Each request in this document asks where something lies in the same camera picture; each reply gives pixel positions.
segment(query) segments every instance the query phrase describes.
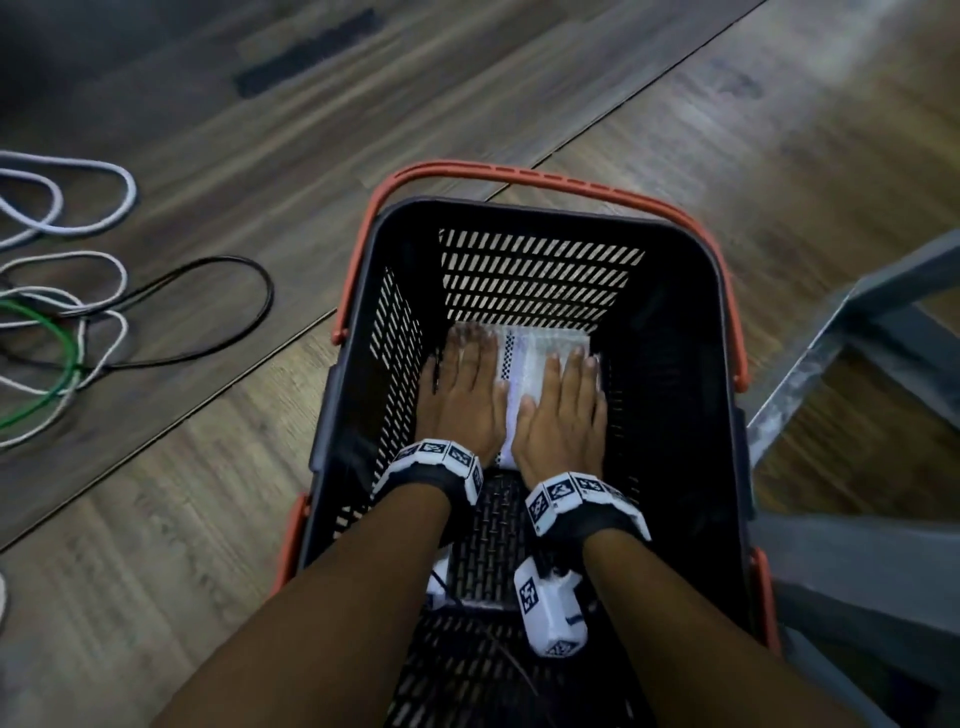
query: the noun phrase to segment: green cable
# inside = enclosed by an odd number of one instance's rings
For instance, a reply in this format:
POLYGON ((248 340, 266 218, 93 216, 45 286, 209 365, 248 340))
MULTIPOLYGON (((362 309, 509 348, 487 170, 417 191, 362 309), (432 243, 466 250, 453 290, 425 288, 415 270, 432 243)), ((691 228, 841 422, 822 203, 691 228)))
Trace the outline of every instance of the green cable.
POLYGON ((51 389, 42 397, 37 398, 36 401, 28 404, 25 407, 22 407, 13 414, 0 419, 0 429, 6 429, 11 425, 16 425, 21 420, 25 420, 37 412, 37 410, 42 409, 50 404, 50 402, 57 398, 60 392, 67 388, 67 386, 70 384, 70 380, 73 378, 74 373, 77 371, 78 353, 77 345, 74 343, 73 339, 70 338, 70 335, 46 316, 34 311, 32 308, 28 308, 25 305, 16 303, 14 301, 7 301, 5 299, 0 299, 0 308, 6 308, 13 313, 18 313, 25 318, 36 321, 42 327, 53 333, 58 339, 60 339, 60 343, 63 344, 64 358, 63 374, 60 376, 60 381, 54 385, 53 389, 51 389))

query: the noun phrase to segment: dark skin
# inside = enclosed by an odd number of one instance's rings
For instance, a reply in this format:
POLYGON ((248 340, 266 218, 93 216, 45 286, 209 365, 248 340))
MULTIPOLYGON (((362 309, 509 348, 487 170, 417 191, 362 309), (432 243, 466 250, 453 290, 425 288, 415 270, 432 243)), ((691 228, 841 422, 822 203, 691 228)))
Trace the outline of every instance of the dark skin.
MULTIPOLYGON (((495 364, 495 340, 451 332, 436 391, 436 362, 424 367, 415 439, 454 440, 490 465, 506 432, 495 364)), ((596 376, 582 352, 563 372, 550 357, 540 404, 521 403, 513 453, 528 488, 566 471, 602 476, 607 405, 596 376)), ((393 491, 221 646, 155 726, 382 725, 449 512, 432 486, 393 491)), ((659 724, 862 725, 634 536, 592 535, 584 563, 659 724)))

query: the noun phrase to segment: wooden floor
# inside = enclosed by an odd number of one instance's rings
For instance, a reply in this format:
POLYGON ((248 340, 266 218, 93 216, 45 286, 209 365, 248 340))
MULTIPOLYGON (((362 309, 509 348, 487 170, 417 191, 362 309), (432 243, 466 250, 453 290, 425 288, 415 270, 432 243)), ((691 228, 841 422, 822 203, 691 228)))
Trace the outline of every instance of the wooden floor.
MULTIPOLYGON (((89 245, 118 255, 134 281, 230 253, 259 260, 279 291, 269 323, 228 352, 111 376, 42 438, 0 456, 0 545, 334 306, 361 211, 387 174, 436 157, 535 164, 759 2, 602 0, 586 11, 567 0, 343 0, 327 21, 374 8, 379 31, 250 100, 231 78, 281 47, 286 26, 240 5, 0 122, 5 147, 131 169, 139 209, 89 245)), ((316 0, 304 12, 327 5, 316 0)), ((84 214, 115 194, 111 181, 77 180, 66 180, 67 203, 84 214)), ((491 191, 458 186, 468 196, 491 191)), ((40 243, 31 254, 62 246, 40 243)), ((106 273, 80 265, 37 271, 36 280, 102 298, 106 273)), ((183 279, 132 311, 135 356, 222 338, 262 295, 259 280, 235 266, 183 279)), ((12 396, 0 393, 0 406, 12 409, 12 396)))
MULTIPOLYGON (((950 0, 768 0, 544 169, 686 206, 724 245, 755 369, 833 288, 960 226, 950 0)), ((603 209, 510 188, 499 201, 603 209)), ((956 297, 931 309, 960 325, 956 297)), ((0 723, 136 725, 262 602, 329 324, 0 556, 0 723)), ((781 511, 960 519, 960 438, 844 357, 756 472, 781 511)))

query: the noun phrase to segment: black plastic basket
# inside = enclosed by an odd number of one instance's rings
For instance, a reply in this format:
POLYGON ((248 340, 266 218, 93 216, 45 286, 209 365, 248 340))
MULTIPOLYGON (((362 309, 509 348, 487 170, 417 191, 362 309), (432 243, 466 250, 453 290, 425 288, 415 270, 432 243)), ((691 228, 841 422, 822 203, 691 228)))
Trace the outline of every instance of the black plastic basket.
MULTIPOLYGON (((734 622, 774 639, 769 580, 752 579, 745 536, 750 466, 733 403, 734 388, 747 384, 742 336, 722 258, 695 221, 603 185, 425 163, 374 194, 339 317, 334 341, 343 348, 324 392, 313 488, 293 514, 278 586, 370 508, 372 484, 413 437, 420 367, 454 322, 579 328, 601 354, 610 403, 605 479, 642 510, 666 563, 734 622), (533 184, 671 222, 422 197, 380 211, 402 184, 431 176, 533 184)), ((644 721, 642 693, 602 610, 589 617, 588 646, 576 657, 530 651, 513 589, 530 548, 525 494, 516 473, 489 473, 448 573, 468 613, 424 613, 387 725, 540 724, 542 706, 482 622, 525 665, 555 719, 644 721)))

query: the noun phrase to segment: black strip on floor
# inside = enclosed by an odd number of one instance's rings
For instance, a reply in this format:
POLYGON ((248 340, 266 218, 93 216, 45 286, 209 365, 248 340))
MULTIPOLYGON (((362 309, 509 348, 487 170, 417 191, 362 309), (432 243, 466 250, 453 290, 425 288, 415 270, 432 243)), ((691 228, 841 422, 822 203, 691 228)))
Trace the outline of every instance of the black strip on floor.
POLYGON ((335 28, 329 28, 316 37, 298 43, 276 58, 248 68, 233 79, 237 93, 244 99, 259 96, 275 85, 343 53, 382 27, 382 18, 373 8, 367 8, 335 28))

